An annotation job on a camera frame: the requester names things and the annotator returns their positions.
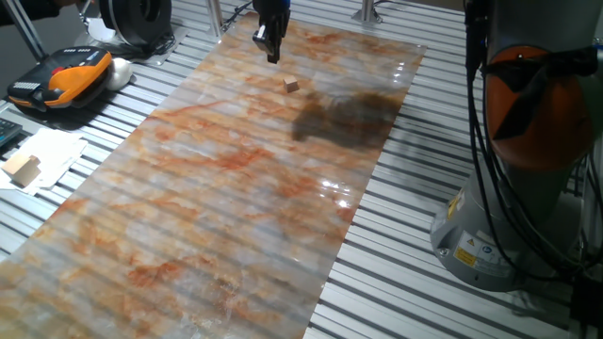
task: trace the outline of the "keyboard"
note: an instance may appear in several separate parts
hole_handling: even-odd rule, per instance
[[[19,135],[23,126],[0,118],[0,147]]]

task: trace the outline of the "yellow warning sticker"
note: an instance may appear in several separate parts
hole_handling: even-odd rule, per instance
[[[475,265],[475,261],[478,258],[462,248],[457,248],[454,252],[454,256],[471,267]]]

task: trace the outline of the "warning label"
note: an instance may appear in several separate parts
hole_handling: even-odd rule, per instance
[[[496,277],[508,277],[512,272],[512,268],[495,246],[465,231],[454,251],[454,257],[482,273]]]

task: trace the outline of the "small wooden block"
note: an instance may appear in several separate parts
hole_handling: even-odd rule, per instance
[[[2,170],[8,174],[13,182],[20,186],[27,186],[41,173],[38,169],[40,160],[34,155],[13,155],[3,166]]]
[[[294,92],[300,89],[298,79],[296,79],[293,75],[285,75],[285,77],[283,78],[283,86],[285,86],[285,90],[287,93]]]

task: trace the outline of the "orange and black device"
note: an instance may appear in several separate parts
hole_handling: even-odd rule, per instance
[[[81,107],[96,97],[109,79],[111,54],[96,47],[72,47],[53,53],[8,86],[16,105],[47,108]]]

